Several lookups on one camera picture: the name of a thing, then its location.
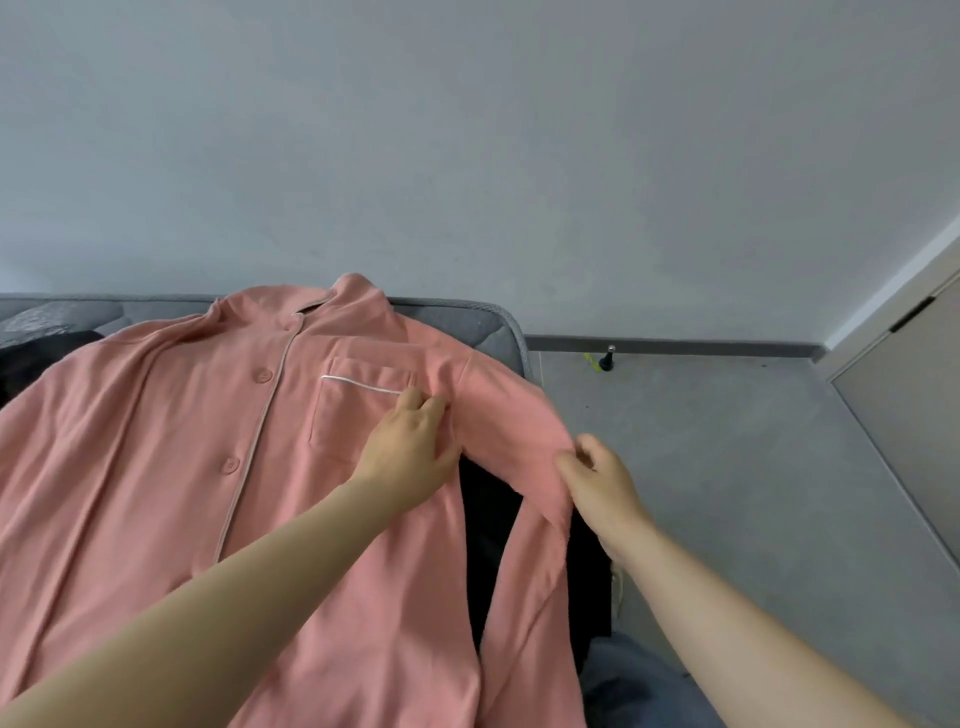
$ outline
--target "door frame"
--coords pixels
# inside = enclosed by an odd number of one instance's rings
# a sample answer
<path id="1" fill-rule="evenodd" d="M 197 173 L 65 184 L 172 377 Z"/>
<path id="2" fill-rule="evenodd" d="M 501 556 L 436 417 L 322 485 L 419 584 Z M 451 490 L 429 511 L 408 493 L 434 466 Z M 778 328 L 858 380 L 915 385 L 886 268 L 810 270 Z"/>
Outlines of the door frame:
<path id="1" fill-rule="evenodd" d="M 825 342 L 827 353 L 814 365 L 833 381 L 890 335 L 890 328 L 928 297 L 960 278 L 960 217 L 931 240 L 897 274 L 858 308 Z"/>

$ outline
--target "black fabric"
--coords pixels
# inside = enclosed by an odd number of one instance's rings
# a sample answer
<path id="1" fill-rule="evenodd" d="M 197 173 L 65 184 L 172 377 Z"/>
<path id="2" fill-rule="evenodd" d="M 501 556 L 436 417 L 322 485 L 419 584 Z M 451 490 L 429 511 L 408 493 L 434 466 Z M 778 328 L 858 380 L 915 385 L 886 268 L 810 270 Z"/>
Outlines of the black fabric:
<path id="1" fill-rule="evenodd" d="M 476 463 L 460 458 L 460 489 L 467 531 L 467 607 L 473 643 L 480 648 L 503 549 L 523 496 Z M 611 633 L 610 558 L 574 511 L 566 547 L 570 644 L 577 671 L 590 641 Z"/>
<path id="2" fill-rule="evenodd" d="M 610 556 L 573 510 L 566 544 L 566 586 L 570 594 L 570 645 L 577 672 L 584 666 L 590 641 L 609 637 L 612 629 Z"/>
<path id="3" fill-rule="evenodd" d="M 0 349 L 0 407 L 37 381 L 51 364 L 102 338 L 96 331 L 74 331 Z"/>

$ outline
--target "gray floor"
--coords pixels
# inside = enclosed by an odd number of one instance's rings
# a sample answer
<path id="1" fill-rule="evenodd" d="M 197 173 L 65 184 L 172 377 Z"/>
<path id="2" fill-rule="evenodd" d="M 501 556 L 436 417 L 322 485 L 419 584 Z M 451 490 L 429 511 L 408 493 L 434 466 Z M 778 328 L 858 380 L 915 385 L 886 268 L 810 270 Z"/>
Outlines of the gray floor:
<path id="1" fill-rule="evenodd" d="M 660 525 L 922 725 L 960 727 L 960 573 L 808 362 L 533 353 Z M 676 659 L 631 588 L 624 628 Z"/>

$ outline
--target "shirt sleeve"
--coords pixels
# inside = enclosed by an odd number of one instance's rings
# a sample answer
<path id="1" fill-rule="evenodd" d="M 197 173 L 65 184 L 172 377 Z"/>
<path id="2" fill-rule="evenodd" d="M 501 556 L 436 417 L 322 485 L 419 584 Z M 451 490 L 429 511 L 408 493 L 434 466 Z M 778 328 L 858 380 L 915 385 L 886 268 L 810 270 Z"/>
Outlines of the shirt sleeve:
<path id="1" fill-rule="evenodd" d="M 534 502 L 565 538 L 573 504 L 553 458 L 573 441 L 543 391 L 475 352 L 460 376 L 452 418 L 465 455 Z"/>
<path id="2" fill-rule="evenodd" d="M 584 699 L 570 648 L 565 570 L 562 577 L 478 728 L 585 728 Z"/>
<path id="3" fill-rule="evenodd" d="M 467 457 L 524 497 L 481 645 L 477 725 L 584 728 L 565 568 L 573 506 L 553 464 L 573 443 L 539 387 L 480 353 L 460 377 L 452 418 Z"/>

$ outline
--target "shirt pocket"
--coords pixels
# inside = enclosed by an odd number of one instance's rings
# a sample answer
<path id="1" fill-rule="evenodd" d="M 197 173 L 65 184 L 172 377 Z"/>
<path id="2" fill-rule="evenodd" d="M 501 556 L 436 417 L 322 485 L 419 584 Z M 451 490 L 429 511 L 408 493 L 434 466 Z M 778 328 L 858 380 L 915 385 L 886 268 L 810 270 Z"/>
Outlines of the shirt pocket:
<path id="1" fill-rule="evenodd" d="M 413 372 L 334 356 L 320 377 L 310 444 L 355 463 L 373 428 L 413 383 Z"/>

